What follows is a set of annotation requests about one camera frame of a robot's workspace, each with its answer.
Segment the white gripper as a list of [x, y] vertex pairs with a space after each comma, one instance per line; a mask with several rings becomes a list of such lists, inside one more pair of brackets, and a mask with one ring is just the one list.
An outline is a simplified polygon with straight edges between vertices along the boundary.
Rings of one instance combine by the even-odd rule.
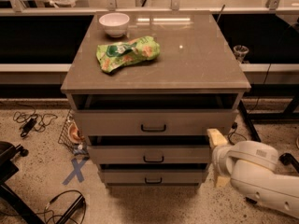
[[218, 129], [208, 129], [207, 136], [209, 144], [213, 149], [212, 162], [215, 170], [220, 174], [215, 174], [215, 187], [225, 187], [235, 167], [235, 161], [231, 157], [233, 146], [229, 146], [227, 139]]

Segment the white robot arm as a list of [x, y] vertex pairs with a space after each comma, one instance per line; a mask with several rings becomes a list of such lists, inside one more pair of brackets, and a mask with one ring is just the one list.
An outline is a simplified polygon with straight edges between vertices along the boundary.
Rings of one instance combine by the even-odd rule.
[[207, 130], [212, 148], [215, 186], [230, 182], [246, 198], [299, 218], [299, 177], [276, 174], [278, 151], [264, 143], [230, 145], [218, 129]]

